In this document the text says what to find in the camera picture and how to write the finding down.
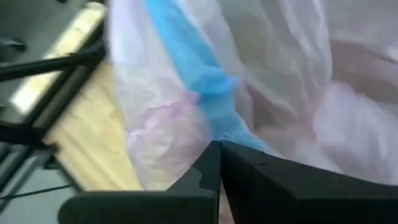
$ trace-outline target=translucent plastic bag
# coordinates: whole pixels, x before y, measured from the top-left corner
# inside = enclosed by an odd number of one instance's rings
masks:
[[[393,0],[111,1],[116,92],[142,186],[169,187],[211,139],[398,184],[397,10]]]

